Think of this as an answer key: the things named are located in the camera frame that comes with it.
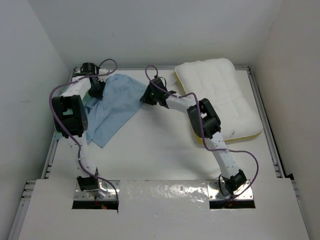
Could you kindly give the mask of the blue green pillowcase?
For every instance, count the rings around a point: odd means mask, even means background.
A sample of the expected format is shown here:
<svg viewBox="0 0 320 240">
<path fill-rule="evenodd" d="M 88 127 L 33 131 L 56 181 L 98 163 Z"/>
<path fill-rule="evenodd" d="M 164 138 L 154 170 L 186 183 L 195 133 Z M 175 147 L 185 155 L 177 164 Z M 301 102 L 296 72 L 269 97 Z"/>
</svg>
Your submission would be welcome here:
<svg viewBox="0 0 320 240">
<path fill-rule="evenodd" d="M 64 84 L 66 91 L 71 84 Z M 112 136 L 133 116 L 142 106 L 140 97 L 146 90 L 146 85 L 125 74 L 115 74 L 107 78 L 102 100 L 86 96 L 83 99 L 88 119 L 86 131 L 87 144 L 94 142 L 103 148 Z M 49 106 L 55 119 L 56 114 Z"/>
</svg>

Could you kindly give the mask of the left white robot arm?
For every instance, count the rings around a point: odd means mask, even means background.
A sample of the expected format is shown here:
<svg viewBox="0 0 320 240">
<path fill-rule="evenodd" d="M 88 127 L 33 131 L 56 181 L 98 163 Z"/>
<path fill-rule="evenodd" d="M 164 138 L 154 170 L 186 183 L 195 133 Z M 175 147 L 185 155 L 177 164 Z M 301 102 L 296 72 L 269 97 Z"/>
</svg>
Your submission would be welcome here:
<svg viewBox="0 0 320 240">
<path fill-rule="evenodd" d="M 65 92 L 50 101 L 56 115 L 55 128 L 66 139 L 75 160 L 79 189 L 92 196 L 97 195 L 101 187 L 97 178 L 98 168 L 89 158 L 86 138 L 89 122 L 83 100 L 85 97 L 95 100 L 103 98 L 106 83 L 97 77 L 99 73 L 99 66 L 91 62 L 83 63 L 79 71 L 72 75 L 71 84 Z"/>
</svg>

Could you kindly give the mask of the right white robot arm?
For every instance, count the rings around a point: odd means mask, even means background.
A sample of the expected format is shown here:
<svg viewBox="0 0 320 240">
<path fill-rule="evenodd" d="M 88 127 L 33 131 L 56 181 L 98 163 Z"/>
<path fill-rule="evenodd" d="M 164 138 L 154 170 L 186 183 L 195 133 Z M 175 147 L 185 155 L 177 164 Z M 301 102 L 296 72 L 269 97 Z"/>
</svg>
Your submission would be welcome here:
<svg viewBox="0 0 320 240">
<path fill-rule="evenodd" d="M 168 91 L 162 79 L 156 77 L 149 81 L 140 101 L 187 114 L 193 132 L 202 138 L 205 148 L 214 155 L 224 187 L 231 197 L 246 183 L 244 172 L 236 164 L 225 144 L 221 133 L 221 120 L 207 98 L 198 100 L 193 92 L 179 95 L 175 91 Z"/>
</svg>

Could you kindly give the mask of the white yellow pillow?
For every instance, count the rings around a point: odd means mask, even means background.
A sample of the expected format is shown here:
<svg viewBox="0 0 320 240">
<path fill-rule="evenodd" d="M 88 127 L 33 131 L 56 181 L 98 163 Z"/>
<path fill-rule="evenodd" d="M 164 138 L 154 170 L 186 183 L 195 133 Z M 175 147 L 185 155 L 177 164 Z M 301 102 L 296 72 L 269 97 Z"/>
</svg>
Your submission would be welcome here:
<svg viewBox="0 0 320 240">
<path fill-rule="evenodd" d="M 174 76 L 185 94 L 193 92 L 199 100 L 210 101 L 221 120 L 225 140 L 255 137 L 263 131 L 261 119 L 245 99 L 230 60 L 186 62 L 174 68 Z"/>
</svg>

